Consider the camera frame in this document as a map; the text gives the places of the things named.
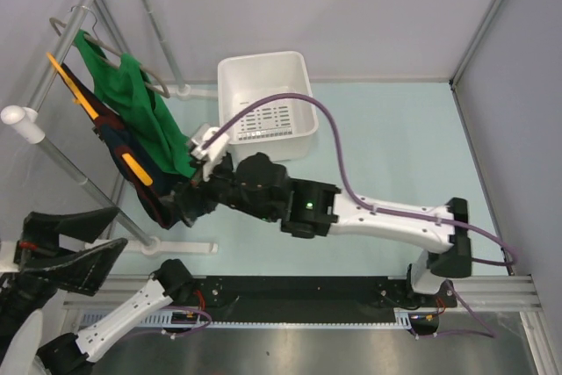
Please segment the navy maroon tank top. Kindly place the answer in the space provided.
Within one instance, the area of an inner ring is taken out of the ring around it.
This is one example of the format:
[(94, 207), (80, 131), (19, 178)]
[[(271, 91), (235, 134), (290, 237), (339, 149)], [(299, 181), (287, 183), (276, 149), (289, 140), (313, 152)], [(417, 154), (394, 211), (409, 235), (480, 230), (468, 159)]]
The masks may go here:
[(97, 99), (66, 64), (59, 67), (58, 74), (86, 111), (95, 133), (107, 146), (120, 174), (136, 190), (148, 216), (164, 229), (176, 225), (180, 221), (176, 208), (162, 202), (162, 198), (188, 178), (161, 170), (141, 145), (140, 137), (133, 134), (117, 113)]

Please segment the grey velvet hanger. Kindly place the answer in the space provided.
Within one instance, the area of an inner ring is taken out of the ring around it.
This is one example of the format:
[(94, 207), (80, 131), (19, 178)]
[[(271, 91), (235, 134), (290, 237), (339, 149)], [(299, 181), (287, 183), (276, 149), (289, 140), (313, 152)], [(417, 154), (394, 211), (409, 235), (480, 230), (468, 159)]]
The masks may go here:
[[(91, 30), (92, 30), (93, 34), (86, 34), (85, 39), (89, 43), (100, 47), (101, 49), (103, 49), (104, 51), (112, 54), (113, 56), (121, 58), (121, 56), (123, 55), (122, 52), (120, 52), (118, 49), (116, 49), (114, 47), (111, 47), (110, 45), (107, 45), (97, 36), (96, 25), (97, 25), (98, 19), (97, 19), (97, 15), (95, 14), (95, 12), (90, 7), (87, 7), (87, 6), (81, 6), (81, 9), (85, 10), (87, 14), (92, 15), (93, 18), (94, 18), (93, 24), (91, 26)], [(62, 35), (62, 29), (65, 29), (67, 27), (67, 24), (65, 22), (63, 22), (62, 20), (60, 20), (56, 17), (50, 17), (49, 18), (49, 24), (52, 26), (55, 33), (59, 37), (61, 37), (61, 35)], [(160, 96), (162, 96), (164, 98), (171, 98), (171, 94), (170, 94), (170, 91), (168, 89), (168, 86), (154, 71), (152, 71), (149, 68), (143, 66), (142, 64), (140, 65), (140, 71), (148, 76), (148, 81), (145, 81), (144, 84), (149, 90), (153, 91), (154, 93), (159, 94)]]

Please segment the green tank top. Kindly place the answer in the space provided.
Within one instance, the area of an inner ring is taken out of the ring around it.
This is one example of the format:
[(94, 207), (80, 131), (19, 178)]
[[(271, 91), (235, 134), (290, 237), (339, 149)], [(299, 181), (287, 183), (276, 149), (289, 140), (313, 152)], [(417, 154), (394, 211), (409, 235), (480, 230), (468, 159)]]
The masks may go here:
[(74, 45), (90, 72), (94, 95), (124, 120), (162, 171), (192, 177), (195, 169), (190, 166), (188, 137), (181, 132), (162, 95), (149, 89), (150, 80), (141, 64), (130, 54), (122, 54), (114, 68), (89, 36), (79, 31)]

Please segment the yellow plastic hanger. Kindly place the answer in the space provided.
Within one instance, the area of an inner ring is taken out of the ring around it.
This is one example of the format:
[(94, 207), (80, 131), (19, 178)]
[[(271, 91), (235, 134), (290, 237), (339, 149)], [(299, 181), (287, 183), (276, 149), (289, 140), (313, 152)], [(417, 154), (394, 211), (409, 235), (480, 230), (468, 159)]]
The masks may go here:
[[(66, 74), (66, 72), (62, 69), (61, 65), (56, 61), (56, 59), (50, 54), (47, 53), (47, 58), (51, 62), (52, 66), (54, 67), (55, 71), (59, 74), (65, 84), (69, 87), (72, 91), (76, 103), (79, 104), (89, 115), (92, 120), (98, 118), (99, 114), (95, 111), (95, 109), (91, 106), (89, 101), (83, 96), (82, 92), (78, 89), (76, 84), (71, 80), (71, 78)], [(150, 186), (153, 183), (153, 179), (150, 175), (138, 164), (138, 162), (129, 154), (123, 153), (121, 158), (126, 163), (126, 166), (135, 174), (135, 176), (146, 186)]]

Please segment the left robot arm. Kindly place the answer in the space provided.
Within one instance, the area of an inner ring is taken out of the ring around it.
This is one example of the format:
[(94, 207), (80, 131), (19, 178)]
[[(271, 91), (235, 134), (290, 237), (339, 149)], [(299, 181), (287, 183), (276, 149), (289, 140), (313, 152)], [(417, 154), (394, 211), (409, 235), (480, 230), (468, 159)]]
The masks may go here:
[(115, 206), (85, 213), (29, 213), (15, 242), (1, 246), (1, 372), (89, 374), (93, 365), (150, 314), (192, 298), (193, 276), (178, 259), (155, 270), (128, 300), (76, 333), (42, 344), (45, 304), (59, 291), (92, 297), (127, 245), (98, 243)]

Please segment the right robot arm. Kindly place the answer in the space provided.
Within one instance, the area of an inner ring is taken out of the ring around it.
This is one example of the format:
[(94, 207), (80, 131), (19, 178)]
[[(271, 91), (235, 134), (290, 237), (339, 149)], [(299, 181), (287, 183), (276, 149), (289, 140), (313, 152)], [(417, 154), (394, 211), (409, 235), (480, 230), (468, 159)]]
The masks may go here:
[(286, 167), (257, 153), (234, 165), (226, 155), (210, 172), (193, 163), (194, 177), (177, 184), (168, 201), (187, 226), (227, 206), (259, 220), (276, 222), (301, 239), (359, 234), (421, 248), (409, 265), (405, 294), (416, 306), (427, 305), (447, 279), (472, 275), (468, 203), (452, 198), (434, 208), (405, 206), (361, 197), (354, 201), (334, 185), (290, 177)]

